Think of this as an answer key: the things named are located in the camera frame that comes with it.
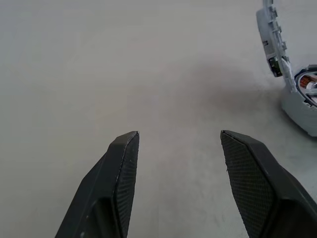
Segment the concrete floor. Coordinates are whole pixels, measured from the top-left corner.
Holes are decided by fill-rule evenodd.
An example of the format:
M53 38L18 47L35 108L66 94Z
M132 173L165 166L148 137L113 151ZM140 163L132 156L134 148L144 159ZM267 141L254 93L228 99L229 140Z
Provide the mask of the concrete floor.
M278 4L291 61L317 63L317 2ZM264 142L317 200L317 141L279 108L261 5L2 1L0 237L53 237L83 176L131 130L141 141L129 238L247 237L222 129Z

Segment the disassembled device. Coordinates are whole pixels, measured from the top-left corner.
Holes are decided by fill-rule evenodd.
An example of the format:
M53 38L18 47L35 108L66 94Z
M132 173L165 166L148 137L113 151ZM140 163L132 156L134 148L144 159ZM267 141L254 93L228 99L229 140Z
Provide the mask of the disassembled device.
M263 9L257 11L258 28L272 73L275 77L283 76L286 83L282 108L309 135L317 136L317 64L293 74L276 19L273 0L263 0Z

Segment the gray floor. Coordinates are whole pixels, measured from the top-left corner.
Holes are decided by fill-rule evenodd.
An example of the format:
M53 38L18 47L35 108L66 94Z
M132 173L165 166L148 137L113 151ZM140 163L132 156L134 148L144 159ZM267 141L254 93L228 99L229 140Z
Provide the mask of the gray floor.
M261 5L2 1L0 237L53 237L83 176L131 130L141 142L129 238L247 237L222 129L264 142L317 200L317 141L279 108ZM316 63L317 2L279 7L291 61Z

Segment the gray surface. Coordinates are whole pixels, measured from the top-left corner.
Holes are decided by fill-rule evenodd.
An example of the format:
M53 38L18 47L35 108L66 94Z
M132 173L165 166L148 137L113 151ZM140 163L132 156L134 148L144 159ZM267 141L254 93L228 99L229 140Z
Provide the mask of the gray surface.
M282 1L295 66L317 60L316 3ZM2 1L0 236L53 237L82 177L131 130L141 141L130 238L246 237L221 129L263 141L316 200L317 142L279 107L261 6Z

